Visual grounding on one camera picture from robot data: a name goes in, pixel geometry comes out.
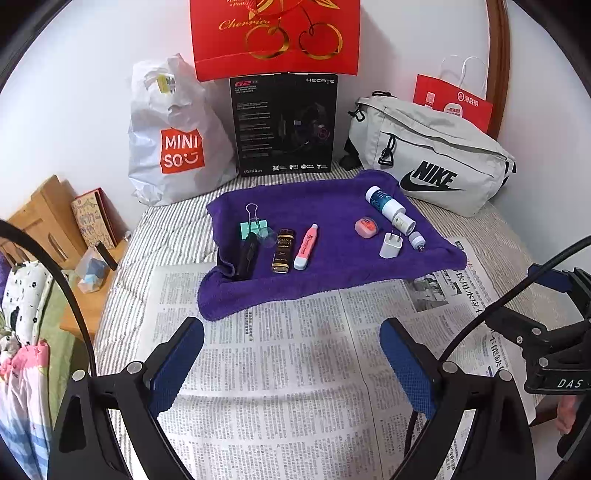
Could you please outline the person's right hand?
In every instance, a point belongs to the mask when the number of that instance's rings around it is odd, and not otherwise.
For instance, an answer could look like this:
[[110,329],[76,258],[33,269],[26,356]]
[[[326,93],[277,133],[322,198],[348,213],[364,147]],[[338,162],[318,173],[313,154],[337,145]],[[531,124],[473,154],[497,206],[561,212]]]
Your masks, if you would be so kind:
[[576,395],[565,395],[560,397],[557,405],[555,425],[561,435],[567,435],[571,432],[576,421],[576,415],[581,399],[581,396]]

